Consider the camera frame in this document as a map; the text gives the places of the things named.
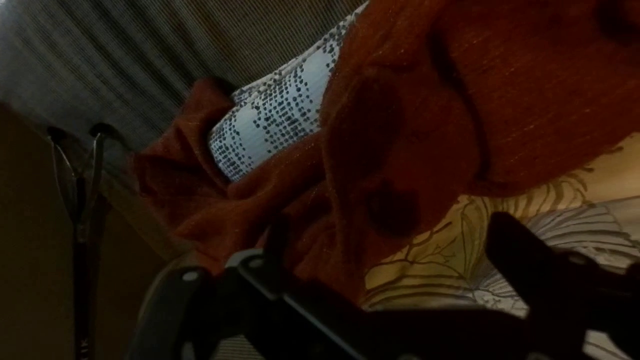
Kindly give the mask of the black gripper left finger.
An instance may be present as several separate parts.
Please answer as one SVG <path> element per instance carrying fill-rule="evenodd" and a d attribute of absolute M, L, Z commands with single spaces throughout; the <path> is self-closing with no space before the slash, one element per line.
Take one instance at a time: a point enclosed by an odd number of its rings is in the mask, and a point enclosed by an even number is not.
<path fill-rule="evenodd" d="M 214 277 L 202 264 L 165 271 L 142 305 L 127 360 L 269 360 L 259 338 L 260 291 L 247 271 L 272 271 L 278 256 L 240 250 Z"/>

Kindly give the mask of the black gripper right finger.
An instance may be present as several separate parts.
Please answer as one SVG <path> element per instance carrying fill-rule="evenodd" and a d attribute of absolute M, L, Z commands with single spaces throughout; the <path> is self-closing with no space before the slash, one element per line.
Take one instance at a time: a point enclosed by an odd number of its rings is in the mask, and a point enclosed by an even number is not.
<path fill-rule="evenodd" d="M 553 250 L 506 212 L 491 216 L 487 256 L 528 306 L 527 360 L 589 360 L 590 330 L 640 358 L 637 264 L 613 272 L 581 253 Z"/>

